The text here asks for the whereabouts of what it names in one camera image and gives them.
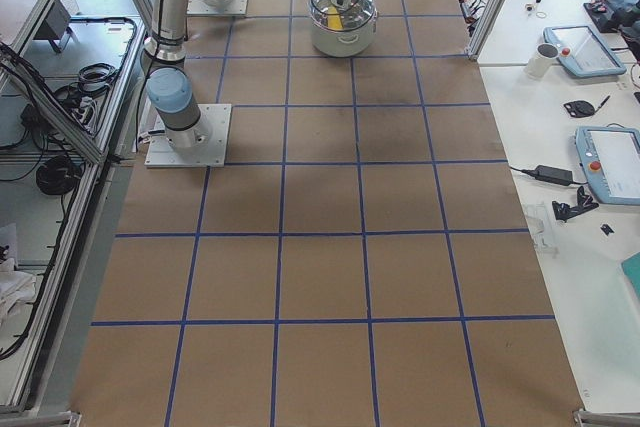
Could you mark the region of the near blue teach pendant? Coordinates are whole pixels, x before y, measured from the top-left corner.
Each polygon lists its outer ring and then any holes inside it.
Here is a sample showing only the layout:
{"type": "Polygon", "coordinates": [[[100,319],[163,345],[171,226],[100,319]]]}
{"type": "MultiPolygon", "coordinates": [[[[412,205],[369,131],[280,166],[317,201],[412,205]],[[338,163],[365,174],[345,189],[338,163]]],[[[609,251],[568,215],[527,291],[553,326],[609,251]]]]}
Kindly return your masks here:
{"type": "Polygon", "coordinates": [[[639,131],[581,126],[575,146],[586,182],[599,202],[639,205],[639,131]]]}

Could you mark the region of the pale green cooking pot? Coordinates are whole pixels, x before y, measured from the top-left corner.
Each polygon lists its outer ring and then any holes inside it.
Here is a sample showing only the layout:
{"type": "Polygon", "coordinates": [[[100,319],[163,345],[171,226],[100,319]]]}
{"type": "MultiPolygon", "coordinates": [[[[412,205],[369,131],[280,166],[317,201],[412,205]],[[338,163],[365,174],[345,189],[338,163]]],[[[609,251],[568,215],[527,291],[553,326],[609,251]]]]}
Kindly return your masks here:
{"type": "Polygon", "coordinates": [[[331,57],[352,57],[374,40],[378,10],[374,0],[309,0],[311,42],[331,57]]]}

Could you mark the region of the blue teach pendant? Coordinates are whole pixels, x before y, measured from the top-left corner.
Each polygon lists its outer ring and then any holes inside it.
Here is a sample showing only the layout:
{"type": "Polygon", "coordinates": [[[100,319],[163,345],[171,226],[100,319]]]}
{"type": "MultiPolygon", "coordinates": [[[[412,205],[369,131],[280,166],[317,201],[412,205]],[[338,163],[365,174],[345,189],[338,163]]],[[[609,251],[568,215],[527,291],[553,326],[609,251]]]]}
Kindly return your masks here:
{"type": "Polygon", "coordinates": [[[586,182],[599,202],[639,205],[639,131],[581,126],[575,146],[586,182]]]}
{"type": "Polygon", "coordinates": [[[626,72],[625,65],[608,46],[600,33],[590,25],[546,27],[544,39],[560,52],[560,64],[577,78],[618,76],[626,72]]]}

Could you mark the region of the black pen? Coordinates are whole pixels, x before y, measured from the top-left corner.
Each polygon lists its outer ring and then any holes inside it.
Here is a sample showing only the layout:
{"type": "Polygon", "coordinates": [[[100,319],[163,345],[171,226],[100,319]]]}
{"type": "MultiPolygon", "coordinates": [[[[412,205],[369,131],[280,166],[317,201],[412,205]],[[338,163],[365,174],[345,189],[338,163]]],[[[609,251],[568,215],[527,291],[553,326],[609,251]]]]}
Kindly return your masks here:
{"type": "Polygon", "coordinates": [[[609,99],[611,98],[611,95],[607,95],[602,102],[597,106],[596,108],[596,112],[599,111],[602,107],[604,107],[604,105],[609,101],[609,99]]]}

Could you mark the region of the white mug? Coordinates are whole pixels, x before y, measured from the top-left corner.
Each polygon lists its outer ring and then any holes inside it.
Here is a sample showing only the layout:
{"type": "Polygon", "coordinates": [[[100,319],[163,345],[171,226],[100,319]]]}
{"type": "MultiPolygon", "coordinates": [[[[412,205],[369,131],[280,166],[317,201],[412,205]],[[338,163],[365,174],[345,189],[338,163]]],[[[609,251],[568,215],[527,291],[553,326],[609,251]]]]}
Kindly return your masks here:
{"type": "Polygon", "coordinates": [[[533,79],[541,79],[556,61],[558,47],[551,43],[539,44],[524,68],[525,74],[533,79]]]}

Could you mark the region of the glass pot lid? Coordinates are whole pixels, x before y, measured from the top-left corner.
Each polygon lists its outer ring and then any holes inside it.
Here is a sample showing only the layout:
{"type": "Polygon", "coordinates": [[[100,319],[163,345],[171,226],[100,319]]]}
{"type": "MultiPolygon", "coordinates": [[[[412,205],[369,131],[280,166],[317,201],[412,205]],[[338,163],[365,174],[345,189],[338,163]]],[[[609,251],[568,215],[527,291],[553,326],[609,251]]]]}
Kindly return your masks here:
{"type": "MultiPolygon", "coordinates": [[[[315,25],[329,32],[337,32],[327,27],[326,12],[330,5],[335,6],[333,0],[309,0],[308,5],[315,25]]],[[[377,19],[374,0],[345,0],[343,7],[336,7],[336,9],[340,13],[343,24],[343,30],[337,33],[356,31],[377,19]]]]}

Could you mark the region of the far blue teach pendant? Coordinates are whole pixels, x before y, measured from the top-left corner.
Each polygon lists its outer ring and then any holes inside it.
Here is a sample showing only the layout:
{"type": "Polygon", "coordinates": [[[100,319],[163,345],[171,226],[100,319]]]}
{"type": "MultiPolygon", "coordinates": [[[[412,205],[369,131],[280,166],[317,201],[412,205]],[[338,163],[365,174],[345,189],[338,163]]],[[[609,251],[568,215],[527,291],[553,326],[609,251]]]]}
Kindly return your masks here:
{"type": "Polygon", "coordinates": [[[560,64],[577,78],[618,76],[626,72],[625,65],[608,46],[600,33],[590,25],[546,27],[544,39],[560,52],[560,64]]]}

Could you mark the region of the yellow corn cob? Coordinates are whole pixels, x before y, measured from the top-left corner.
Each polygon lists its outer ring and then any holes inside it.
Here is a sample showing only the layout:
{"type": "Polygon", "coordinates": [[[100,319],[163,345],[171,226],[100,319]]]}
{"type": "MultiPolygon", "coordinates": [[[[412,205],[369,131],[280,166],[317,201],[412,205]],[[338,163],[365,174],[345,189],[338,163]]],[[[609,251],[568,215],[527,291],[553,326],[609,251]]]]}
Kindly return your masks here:
{"type": "Polygon", "coordinates": [[[341,16],[335,6],[330,5],[327,8],[326,15],[327,15],[327,27],[330,30],[337,31],[337,32],[343,30],[341,16]]]}

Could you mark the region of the brown paper table cover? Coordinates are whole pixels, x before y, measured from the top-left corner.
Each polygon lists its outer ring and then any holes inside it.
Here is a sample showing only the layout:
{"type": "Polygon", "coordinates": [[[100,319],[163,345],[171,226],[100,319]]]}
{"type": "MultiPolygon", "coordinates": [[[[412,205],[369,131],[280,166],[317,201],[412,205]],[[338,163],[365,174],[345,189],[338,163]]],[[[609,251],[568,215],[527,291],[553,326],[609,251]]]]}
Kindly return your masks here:
{"type": "Polygon", "coordinates": [[[569,426],[580,398],[458,0],[193,19],[226,165],[130,182],[71,406],[86,426],[569,426]]]}

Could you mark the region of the black power brick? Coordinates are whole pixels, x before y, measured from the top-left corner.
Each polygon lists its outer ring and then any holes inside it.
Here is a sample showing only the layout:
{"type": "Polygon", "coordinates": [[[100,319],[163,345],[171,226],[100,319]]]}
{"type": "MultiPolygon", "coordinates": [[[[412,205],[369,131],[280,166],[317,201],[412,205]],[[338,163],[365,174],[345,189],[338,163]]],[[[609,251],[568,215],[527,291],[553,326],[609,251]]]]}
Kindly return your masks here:
{"type": "Polygon", "coordinates": [[[533,177],[541,182],[561,186],[570,186],[574,183],[573,173],[570,170],[546,165],[538,165],[533,170],[533,177]]]}

